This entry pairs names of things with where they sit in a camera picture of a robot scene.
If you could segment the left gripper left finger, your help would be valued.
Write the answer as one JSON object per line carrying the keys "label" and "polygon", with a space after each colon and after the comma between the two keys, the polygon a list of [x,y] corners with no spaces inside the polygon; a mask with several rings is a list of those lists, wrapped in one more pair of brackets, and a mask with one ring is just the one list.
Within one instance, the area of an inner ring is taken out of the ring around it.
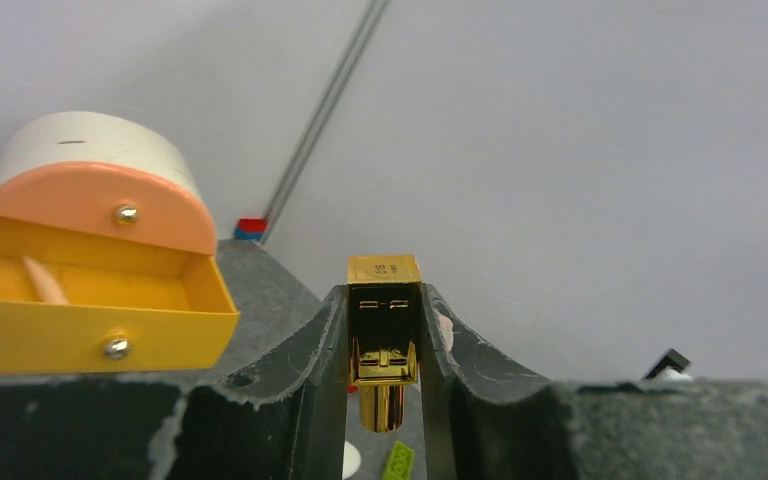
{"label": "left gripper left finger", "polygon": [[194,388],[188,479],[339,479],[349,377],[347,288],[258,360]]}

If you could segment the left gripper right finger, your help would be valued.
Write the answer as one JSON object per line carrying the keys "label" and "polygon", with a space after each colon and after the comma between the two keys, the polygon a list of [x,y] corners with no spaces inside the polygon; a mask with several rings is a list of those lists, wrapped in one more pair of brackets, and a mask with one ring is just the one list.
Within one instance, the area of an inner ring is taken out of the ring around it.
{"label": "left gripper right finger", "polygon": [[422,301],[428,478],[556,478],[549,381],[466,326],[433,285],[423,286]]}

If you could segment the small gold perfume bottle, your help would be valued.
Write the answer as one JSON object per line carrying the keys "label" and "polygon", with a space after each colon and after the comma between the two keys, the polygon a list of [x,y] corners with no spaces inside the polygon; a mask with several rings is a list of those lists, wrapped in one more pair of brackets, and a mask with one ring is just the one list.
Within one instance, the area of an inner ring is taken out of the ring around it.
{"label": "small gold perfume bottle", "polygon": [[350,384],[369,431],[402,425],[405,389],[419,380],[421,285],[412,255],[348,258]]}

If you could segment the wooden handled makeup tool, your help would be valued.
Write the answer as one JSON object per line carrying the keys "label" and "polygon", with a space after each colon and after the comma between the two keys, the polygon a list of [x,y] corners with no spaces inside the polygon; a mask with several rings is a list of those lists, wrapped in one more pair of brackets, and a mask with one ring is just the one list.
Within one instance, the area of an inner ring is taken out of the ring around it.
{"label": "wooden handled makeup tool", "polygon": [[41,263],[27,256],[22,257],[22,262],[34,290],[42,302],[54,305],[67,305],[69,303],[63,288]]}

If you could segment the orange top drawer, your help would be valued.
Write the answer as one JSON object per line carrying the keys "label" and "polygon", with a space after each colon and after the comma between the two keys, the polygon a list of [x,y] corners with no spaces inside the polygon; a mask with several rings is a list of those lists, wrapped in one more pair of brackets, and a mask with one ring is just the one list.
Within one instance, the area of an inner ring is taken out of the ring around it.
{"label": "orange top drawer", "polygon": [[[117,206],[139,219],[118,224]],[[212,255],[216,227],[193,192],[161,176],[94,161],[48,164],[0,185],[0,217],[152,246]]]}

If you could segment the cream round drawer cabinet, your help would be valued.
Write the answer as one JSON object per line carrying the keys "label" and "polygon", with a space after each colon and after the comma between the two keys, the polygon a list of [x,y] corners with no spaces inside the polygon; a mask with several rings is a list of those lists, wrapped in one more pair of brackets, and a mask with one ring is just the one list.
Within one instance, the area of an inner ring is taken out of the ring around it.
{"label": "cream round drawer cabinet", "polygon": [[158,175],[204,203],[186,159],[169,140],[129,120],[87,111],[50,114],[23,126],[0,154],[0,185],[33,168],[70,161],[115,164]]}

